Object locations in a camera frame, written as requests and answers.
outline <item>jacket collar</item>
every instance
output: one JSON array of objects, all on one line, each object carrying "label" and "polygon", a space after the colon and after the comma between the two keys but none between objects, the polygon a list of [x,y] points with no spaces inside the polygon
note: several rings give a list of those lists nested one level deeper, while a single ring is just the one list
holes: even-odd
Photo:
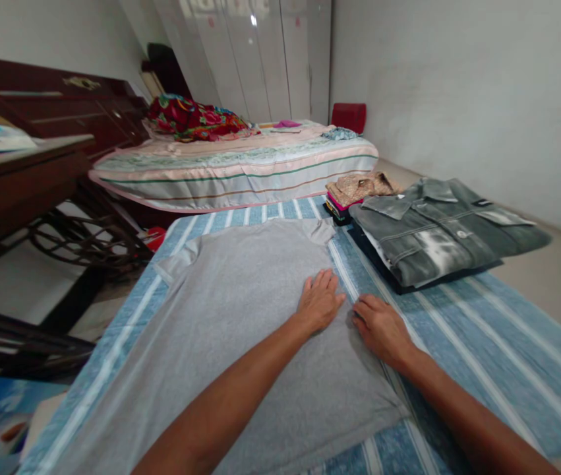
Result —
[{"label": "jacket collar", "polygon": [[447,181],[421,178],[400,195],[370,197],[364,200],[361,207],[385,214],[398,221],[403,218],[403,215],[410,209],[414,201],[427,199],[443,201],[445,203],[458,202]]}]

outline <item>hand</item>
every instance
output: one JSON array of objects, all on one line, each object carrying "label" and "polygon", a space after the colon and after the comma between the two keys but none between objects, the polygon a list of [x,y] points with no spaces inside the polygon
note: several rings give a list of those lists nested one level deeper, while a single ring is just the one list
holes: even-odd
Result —
[{"label": "hand", "polygon": [[335,295],[338,282],[332,269],[321,270],[315,280],[309,277],[305,282],[294,317],[307,325],[309,334],[328,327],[344,303],[345,294]]},{"label": "hand", "polygon": [[401,371],[418,351],[403,319],[386,302],[368,294],[359,296],[353,310],[361,317],[354,316],[353,323],[366,346],[385,364]]}]

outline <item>blue striped mattress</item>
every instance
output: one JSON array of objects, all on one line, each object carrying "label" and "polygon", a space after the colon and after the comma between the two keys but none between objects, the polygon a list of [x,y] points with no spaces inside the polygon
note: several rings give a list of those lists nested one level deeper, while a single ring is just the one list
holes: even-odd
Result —
[{"label": "blue striped mattress", "polygon": [[[324,217],[323,197],[190,216],[176,221],[124,306],[96,346],[21,474],[53,473],[167,290],[153,264],[186,241],[229,226],[280,218]],[[353,301],[372,293],[403,316],[416,344],[462,387],[549,459],[561,457],[561,326],[488,273],[398,296],[340,228],[329,251]],[[455,474],[470,467],[437,414],[396,371],[385,377],[412,417],[309,472]]]}]

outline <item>t-shirt sleeve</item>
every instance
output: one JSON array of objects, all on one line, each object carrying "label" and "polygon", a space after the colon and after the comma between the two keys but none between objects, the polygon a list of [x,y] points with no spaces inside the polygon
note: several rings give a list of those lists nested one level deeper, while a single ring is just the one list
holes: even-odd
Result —
[{"label": "t-shirt sleeve", "polygon": [[179,252],[155,264],[155,272],[169,287],[184,279],[199,254],[202,236],[192,239]]},{"label": "t-shirt sleeve", "polygon": [[335,235],[333,219],[303,219],[300,220],[305,234],[315,244],[326,245]]}]

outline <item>folded clothes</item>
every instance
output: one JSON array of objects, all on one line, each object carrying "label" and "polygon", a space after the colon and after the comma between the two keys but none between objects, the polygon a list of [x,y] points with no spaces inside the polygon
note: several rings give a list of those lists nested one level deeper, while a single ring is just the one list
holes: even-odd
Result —
[{"label": "folded clothes", "polygon": [[346,211],[346,210],[347,210],[348,208],[350,208],[351,206],[356,205],[356,204],[361,203],[361,202],[364,201],[364,199],[362,198],[361,200],[355,201],[354,203],[351,203],[351,204],[348,205],[348,206],[342,206],[341,204],[339,204],[339,203],[337,202],[337,200],[335,200],[334,196],[331,195],[330,192],[327,192],[327,193],[326,193],[326,199],[329,200],[329,201],[331,202],[331,205],[332,205],[332,206],[335,206],[335,207],[336,207],[337,209],[339,209],[340,211]]},{"label": "folded clothes", "polygon": [[420,282],[414,286],[404,287],[401,285],[399,279],[400,275],[397,268],[391,266],[388,259],[383,254],[383,249],[380,245],[375,245],[373,241],[374,237],[366,233],[362,228],[357,226],[357,223],[353,223],[352,226],[347,228],[348,235],[353,238],[353,241],[357,244],[357,247],[366,255],[366,258],[375,267],[375,269],[381,274],[384,280],[390,284],[390,287],[399,295],[408,294],[420,289],[426,289],[439,284],[445,284],[447,282],[453,282],[463,277],[472,276],[484,272],[494,267],[500,266],[503,262],[499,259],[492,262],[486,266],[477,267],[475,269],[463,269],[453,272],[452,274],[438,277],[433,280],[426,282]]},{"label": "folded clothes", "polygon": [[329,140],[350,140],[356,139],[359,137],[359,134],[345,127],[335,127],[335,129],[323,133],[322,136]]},{"label": "folded clothes", "polygon": [[398,196],[366,198],[349,213],[380,244],[404,287],[551,241],[534,222],[481,198],[457,179],[423,178]]},{"label": "folded clothes", "polygon": [[324,210],[333,217],[333,221],[338,226],[346,226],[353,220],[348,210],[341,211],[333,205],[328,199],[323,204]]},{"label": "folded clothes", "polygon": [[340,208],[347,208],[368,196],[393,195],[399,191],[383,172],[348,175],[326,184],[328,194]]}]

